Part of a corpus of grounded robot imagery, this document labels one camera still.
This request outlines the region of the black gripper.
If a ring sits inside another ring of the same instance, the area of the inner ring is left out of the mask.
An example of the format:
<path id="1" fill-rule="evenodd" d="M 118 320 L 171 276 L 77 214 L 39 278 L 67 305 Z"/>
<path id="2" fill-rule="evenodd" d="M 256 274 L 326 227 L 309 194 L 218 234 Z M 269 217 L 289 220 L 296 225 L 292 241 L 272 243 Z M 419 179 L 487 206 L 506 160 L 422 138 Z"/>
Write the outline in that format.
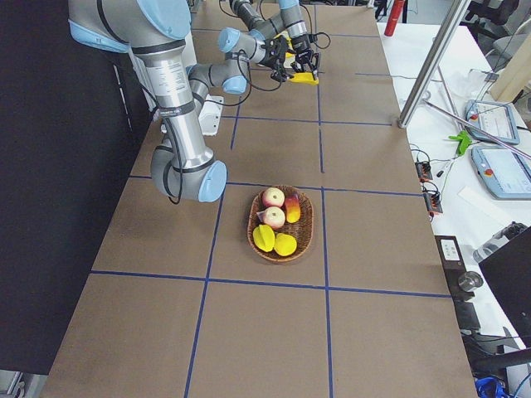
<path id="1" fill-rule="evenodd" d="M 291 47 L 295 52 L 295 58 L 290 63 L 291 69 L 294 73 L 305 72 L 304 57 L 309 58 L 309 70 L 314 79 L 319 78 L 319 65 L 320 65 L 320 53 L 315 52 L 312 48 L 314 42 L 313 35 L 311 33 L 304 33 L 297 37 L 290 38 Z"/>
<path id="2" fill-rule="evenodd" d="M 288 81 L 294 77 L 284 67 L 285 58 L 295 56 L 295 51 L 288 36 L 277 35 L 273 39 L 266 41 L 261 48 L 265 51 L 261 65 L 271 69 L 270 77 L 272 80 Z"/>

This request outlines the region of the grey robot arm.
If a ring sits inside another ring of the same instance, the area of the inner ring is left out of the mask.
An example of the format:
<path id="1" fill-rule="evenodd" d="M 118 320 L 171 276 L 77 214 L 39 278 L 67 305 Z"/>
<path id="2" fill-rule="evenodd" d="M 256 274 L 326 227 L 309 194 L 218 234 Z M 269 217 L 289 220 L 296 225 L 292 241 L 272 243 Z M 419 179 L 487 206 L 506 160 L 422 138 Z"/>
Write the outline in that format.
<path id="1" fill-rule="evenodd" d="M 298 1 L 280 1 L 280 10 L 269 18 L 249 1 L 230 1 L 229 5 L 248 32 L 225 30 L 219 41 L 221 51 L 244 52 L 249 61 L 270 68 L 271 78 L 278 82 L 319 83 L 317 35 L 306 26 Z"/>
<path id="2" fill-rule="evenodd" d="M 199 115 L 212 87 L 228 94 L 246 91 L 248 61 L 278 71 L 287 42 L 306 32 L 296 1 L 281 1 L 279 13 L 261 20 L 248 1 L 231 9 L 249 32 L 225 28 L 218 46 L 221 64 L 186 66 L 183 51 L 192 17 L 185 1 L 70 1 L 72 37 L 81 44 L 117 53 L 133 52 L 147 78 L 166 133 L 153 152 L 151 178 L 162 194 L 177 200 L 216 201 L 227 181 L 227 167 L 205 144 Z"/>

